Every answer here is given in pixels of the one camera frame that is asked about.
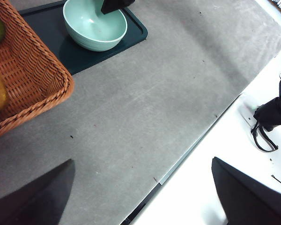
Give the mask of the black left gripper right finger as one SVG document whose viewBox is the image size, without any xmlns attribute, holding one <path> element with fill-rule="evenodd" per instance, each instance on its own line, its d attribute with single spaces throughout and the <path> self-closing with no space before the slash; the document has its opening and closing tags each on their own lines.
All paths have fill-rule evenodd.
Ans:
<svg viewBox="0 0 281 225">
<path fill-rule="evenodd" d="M 281 193 L 218 157 L 211 169 L 229 225 L 281 225 Z"/>
</svg>

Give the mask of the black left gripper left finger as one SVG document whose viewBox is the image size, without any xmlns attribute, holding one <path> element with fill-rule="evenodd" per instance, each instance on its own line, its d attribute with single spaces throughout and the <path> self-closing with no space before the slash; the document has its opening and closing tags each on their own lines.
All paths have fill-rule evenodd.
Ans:
<svg viewBox="0 0 281 225">
<path fill-rule="evenodd" d="M 0 225 L 57 225 L 75 176 L 69 159 L 0 199 Z"/>
</svg>

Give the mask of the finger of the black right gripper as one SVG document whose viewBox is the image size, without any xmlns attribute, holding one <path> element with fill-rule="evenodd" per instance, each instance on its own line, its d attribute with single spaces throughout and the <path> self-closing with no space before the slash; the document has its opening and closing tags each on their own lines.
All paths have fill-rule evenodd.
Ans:
<svg viewBox="0 0 281 225">
<path fill-rule="evenodd" d="M 104 0 L 101 12 L 105 15 L 107 13 L 122 9 L 133 4 L 135 0 Z"/>
</svg>

